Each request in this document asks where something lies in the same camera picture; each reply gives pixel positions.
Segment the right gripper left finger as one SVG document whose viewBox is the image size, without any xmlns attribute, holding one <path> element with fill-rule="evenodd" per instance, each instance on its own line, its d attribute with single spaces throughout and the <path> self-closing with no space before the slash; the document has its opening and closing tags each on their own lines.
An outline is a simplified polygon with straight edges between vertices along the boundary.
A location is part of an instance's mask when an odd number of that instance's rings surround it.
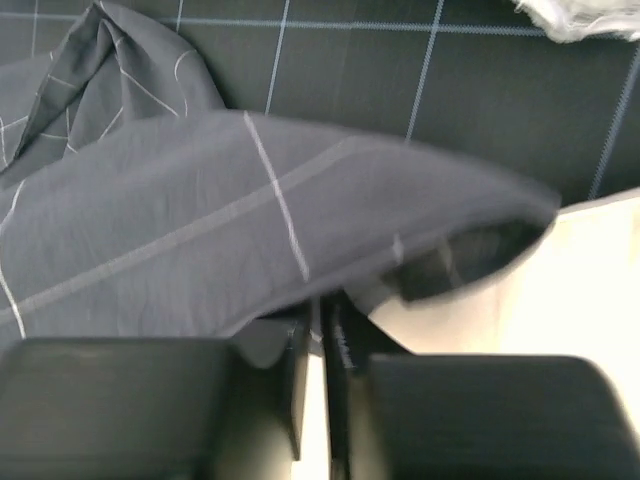
<svg viewBox="0 0 640 480">
<path fill-rule="evenodd" d="M 229 339 L 31 339 L 1 359 L 5 479 L 287 479 L 309 325 Z"/>
</svg>

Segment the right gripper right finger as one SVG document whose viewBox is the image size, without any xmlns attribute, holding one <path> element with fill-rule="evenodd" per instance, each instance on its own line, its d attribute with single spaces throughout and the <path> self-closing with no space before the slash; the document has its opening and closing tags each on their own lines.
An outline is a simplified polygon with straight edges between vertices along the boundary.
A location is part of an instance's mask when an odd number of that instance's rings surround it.
<svg viewBox="0 0 640 480">
<path fill-rule="evenodd" d="M 624 479 L 628 423 L 571 356 L 427 354 L 321 305 L 334 479 Z"/>
</svg>

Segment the grey checked pillowcase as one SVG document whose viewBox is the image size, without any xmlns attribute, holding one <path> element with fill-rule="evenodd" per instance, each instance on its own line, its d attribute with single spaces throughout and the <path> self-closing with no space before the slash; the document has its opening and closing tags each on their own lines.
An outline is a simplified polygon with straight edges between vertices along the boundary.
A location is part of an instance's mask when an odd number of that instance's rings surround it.
<svg viewBox="0 0 640 480">
<path fill-rule="evenodd" d="M 371 314 L 505 268 L 559 204 L 474 158 L 230 110 L 182 37 L 95 3 L 1 69 L 1 346 L 227 337 L 335 290 Z"/>
</svg>

